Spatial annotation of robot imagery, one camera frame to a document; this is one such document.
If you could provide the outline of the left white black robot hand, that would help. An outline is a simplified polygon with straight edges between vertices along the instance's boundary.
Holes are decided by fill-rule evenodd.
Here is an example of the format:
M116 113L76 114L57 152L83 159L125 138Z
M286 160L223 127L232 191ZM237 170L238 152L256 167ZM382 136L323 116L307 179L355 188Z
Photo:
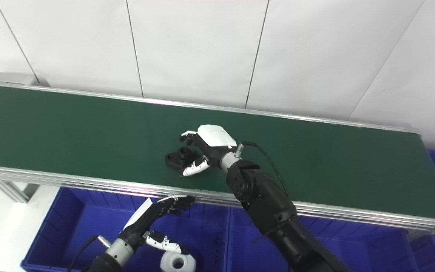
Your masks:
M185 246L181 246L161 232L151 231L150 227L157 219L166 215L180 216L182 211L189 210L194 202L193 196L185 195L171 195L156 202L147 198L131 216L117 238L130 247L133 253L136 253L138 248L148 245L162 251L189 255Z

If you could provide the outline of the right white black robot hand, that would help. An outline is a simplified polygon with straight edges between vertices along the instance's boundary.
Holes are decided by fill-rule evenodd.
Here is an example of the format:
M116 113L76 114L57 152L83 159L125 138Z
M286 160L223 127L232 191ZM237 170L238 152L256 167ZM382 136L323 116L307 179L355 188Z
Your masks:
M202 156L180 171L181 177L198 174L209 167L217 167L227 173L231 165L240 160L235 157L236 141L218 125L205 124L199 126L197 131L185 131L179 141L187 146L194 145L202 152Z

